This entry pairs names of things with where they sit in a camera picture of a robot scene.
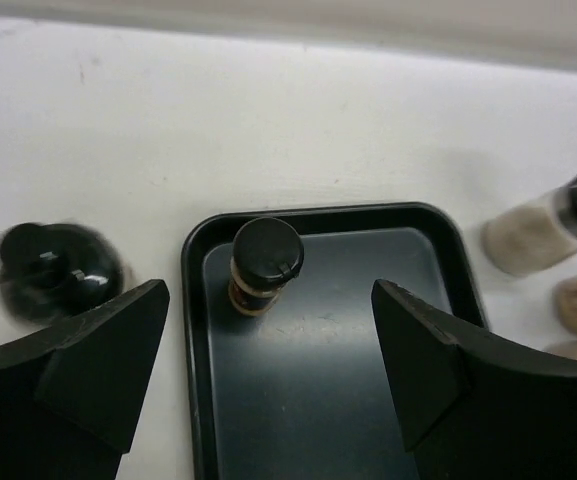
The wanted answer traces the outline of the small brown spice bottle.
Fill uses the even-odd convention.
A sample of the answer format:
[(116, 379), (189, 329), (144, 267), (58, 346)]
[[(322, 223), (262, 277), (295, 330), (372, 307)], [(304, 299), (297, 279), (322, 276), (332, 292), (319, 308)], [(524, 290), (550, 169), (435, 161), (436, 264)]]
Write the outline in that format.
[(228, 295), (245, 316), (267, 312), (281, 291), (299, 276), (305, 249), (300, 235), (287, 222), (259, 217), (236, 233), (230, 259)]

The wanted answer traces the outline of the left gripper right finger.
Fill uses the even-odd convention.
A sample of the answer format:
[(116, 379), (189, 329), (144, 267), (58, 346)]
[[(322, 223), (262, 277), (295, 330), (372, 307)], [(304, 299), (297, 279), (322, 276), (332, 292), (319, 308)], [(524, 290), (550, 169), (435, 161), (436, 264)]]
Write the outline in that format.
[(372, 310), (406, 451), (423, 479), (577, 479), (577, 360), (378, 280)]

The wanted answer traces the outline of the black top grinder bottle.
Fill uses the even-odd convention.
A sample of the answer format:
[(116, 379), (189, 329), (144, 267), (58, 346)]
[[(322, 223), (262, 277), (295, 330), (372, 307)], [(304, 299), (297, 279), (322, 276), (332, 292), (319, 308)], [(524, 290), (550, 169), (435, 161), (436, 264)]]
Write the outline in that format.
[(0, 235), (0, 304), (18, 323), (49, 326), (134, 286), (132, 268), (89, 226), (21, 223)]

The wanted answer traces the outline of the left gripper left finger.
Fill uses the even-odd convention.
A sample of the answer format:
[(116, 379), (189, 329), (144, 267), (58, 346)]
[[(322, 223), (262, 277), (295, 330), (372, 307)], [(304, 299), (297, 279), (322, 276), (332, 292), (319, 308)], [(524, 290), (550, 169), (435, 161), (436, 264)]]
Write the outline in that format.
[(149, 280), (0, 345), (0, 479), (113, 479), (131, 449), (170, 294)]

